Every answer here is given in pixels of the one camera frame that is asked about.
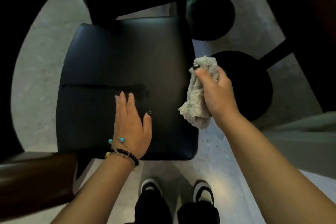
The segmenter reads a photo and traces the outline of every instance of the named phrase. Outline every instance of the person's right arm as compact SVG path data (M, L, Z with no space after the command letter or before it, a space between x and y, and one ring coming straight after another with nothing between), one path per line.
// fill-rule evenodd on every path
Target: person's right arm
M266 223L336 223L336 205L240 114L231 81L221 68L218 71L218 83L203 68L195 74Z

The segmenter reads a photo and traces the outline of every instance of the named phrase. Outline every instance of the person's left hand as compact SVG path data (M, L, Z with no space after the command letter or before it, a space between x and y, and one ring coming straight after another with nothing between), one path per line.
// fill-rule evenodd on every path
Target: person's left hand
M115 103L113 143L116 148L127 150L120 142L120 138L124 138L129 151L140 159L146 153L152 139L152 117L147 112L142 125L132 93L128 94L126 102L125 94L121 92L119 96L115 96Z

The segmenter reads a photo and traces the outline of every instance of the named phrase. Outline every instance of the black beaded bracelet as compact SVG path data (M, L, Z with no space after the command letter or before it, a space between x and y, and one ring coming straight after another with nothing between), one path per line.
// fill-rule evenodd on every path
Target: black beaded bracelet
M126 156L129 156L134 161L136 167L139 165L139 160L132 153L128 153L128 151L123 150L123 149L119 149L119 148L111 149L111 150L109 150L109 152L114 153L115 150L117 150L117 152L119 152L120 154L124 154Z

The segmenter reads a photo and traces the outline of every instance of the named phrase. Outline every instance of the gray towel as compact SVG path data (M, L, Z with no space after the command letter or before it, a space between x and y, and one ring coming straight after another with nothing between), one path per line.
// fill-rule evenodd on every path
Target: gray towel
M215 82L218 81L217 61L215 58L204 56L195 59L194 62L207 69ZM187 101L178 110L194 127L199 129L208 128L211 114L205 105L203 85L196 77L193 68L189 69L189 72L191 73L191 79L187 92Z

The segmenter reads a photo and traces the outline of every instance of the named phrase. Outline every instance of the black pants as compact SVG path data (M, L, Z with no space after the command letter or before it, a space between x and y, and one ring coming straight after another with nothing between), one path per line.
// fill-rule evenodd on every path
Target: black pants
M179 224L219 224L217 209L207 201L187 203L177 212ZM172 224L171 214L166 201L156 191L141 193L135 206L134 224Z

